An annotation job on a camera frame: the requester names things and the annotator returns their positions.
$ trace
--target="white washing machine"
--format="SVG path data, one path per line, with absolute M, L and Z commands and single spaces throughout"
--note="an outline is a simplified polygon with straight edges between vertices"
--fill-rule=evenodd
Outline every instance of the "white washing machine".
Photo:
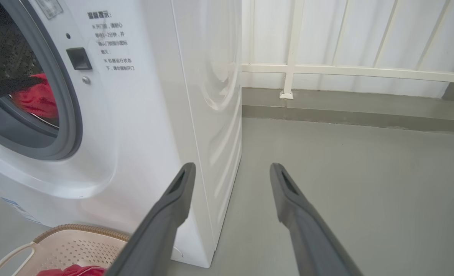
M 209 267 L 241 158 L 240 0 L 0 3 L 0 80 L 45 74 L 58 109 L 0 98 L 0 197 L 132 233 L 194 162 L 172 258 Z

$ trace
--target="red clothing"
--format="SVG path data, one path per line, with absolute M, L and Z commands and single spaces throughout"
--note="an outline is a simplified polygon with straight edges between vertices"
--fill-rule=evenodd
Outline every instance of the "red clothing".
M 39 77 L 40 79 L 44 79 L 44 81 L 25 91 L 13 93 L 12 98 L 15 105 L 39 117 L 57 118 L 57 103 L 55 102 L 55 97 L 51 91 L 50 84 L 48 84 L 46 75 L 36 74 L 32 77 Z
M 49 269 L 43 270 L 37 276 L 103 276 L 106 272 L 105 268 L 99 266 L 71 265 L 64 269 Z

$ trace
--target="gray floor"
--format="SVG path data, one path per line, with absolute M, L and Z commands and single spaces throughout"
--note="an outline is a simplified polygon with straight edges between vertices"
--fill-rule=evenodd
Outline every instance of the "gray floor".
M 365 275 L 454 275 L 454 135 L 243 119 L 243 156 L 210 269 L 169 275 L 297 275 L 268 168 L 282 163 Z M 0 199 L 0 258 L 46 227 Z

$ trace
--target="white railing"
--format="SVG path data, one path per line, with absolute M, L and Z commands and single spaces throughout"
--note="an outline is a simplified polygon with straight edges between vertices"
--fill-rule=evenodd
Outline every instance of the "white railing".
M 334 51 L 334 58 L 332 65 L 297 65 L 295 59 L 297 57 L 297 50 L 299 46 L 300 31 L 302 28 L 302 17 L 304 12 L 304 0 L 295 0 L 293 5 L 293 19 L 292 30 L 290 32 L 290 46 L 288 49 L 287 64 L 253 64 L 253 51 L 254 51 L 254 13 L 255 13 L 255 0 L 251 1 L 251 18 L 250 18 L 250 63 L 242 65 L 243 72 L 258 72 L 258 73 L 285 73 L 285 85 L 283 91 L 280 93 L 281 99 L 293 99 L 292 84 L 294 74 L 326 74 L 326 75 L 347 75 L 347 76 L 369 76 L 369 77 L 393 77 L 398 79 L 412 79 L 412 80 L 425 80 L 425 81 L 439 81 L 439 82 L 454 82 L 454 72 L 438 72 L 438 71 L 424 71 L 422 70 L 422 63 L 429 54 L 429 49 L 434 45 L 436 40 L 437 31 L 442 28 L 443 18 L 446 17 L 450 1 L 446 0 L 440 15 L 434 25 L 434 28 L 428 38 L 427 44 L 421 53 L 420 59 L 416 68 L 380 68 L 380 59 L 383 49 L 385 49 L 389 30 L 394 25 L 394 13 L 396 7 L 399 5 L 399 0 L 394 0 L 391 13 L 387 25 L 385 27 L 379 49 L 373 62 L 372 67 L 362 66 L 337 66 L 339 58 L 339 50 L 341 48 L 342 38 L 346 29 L 348 19 L 348 5 L 351 5 L 352 0 L 346 0 L 346 5 L 339 29 L 339 35 L 336 42 L 336 49 Z

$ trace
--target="brown woven basket trim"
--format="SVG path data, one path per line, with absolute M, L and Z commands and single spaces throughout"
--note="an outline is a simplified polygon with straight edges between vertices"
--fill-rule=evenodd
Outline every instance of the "brown woven basket trim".
M 89 225 L 82 225 L 82 224 L 64 224 L 60 225 L 57 227 L 53 227 L 52 229 L 44 232 L 40 236 L 36 237 L 36 239 L 33 240 L 34 243 L 40 243 L 42 240 L 44 240 L 46 237 L 59 232 L 63 230 L 78 230 L 78 231 L 85 231 L 85 232 L 91 232 L 95 234 L 101 234 L 105 236 L 109 236 L 115 239 L 122 240 L 124 242 L 127 242 L 128 239 L 130 238 L 128 235 L 110 230 L 110 229 L 105 229 L 105 228 L 100 228 L 100 227 L 91 227 Z

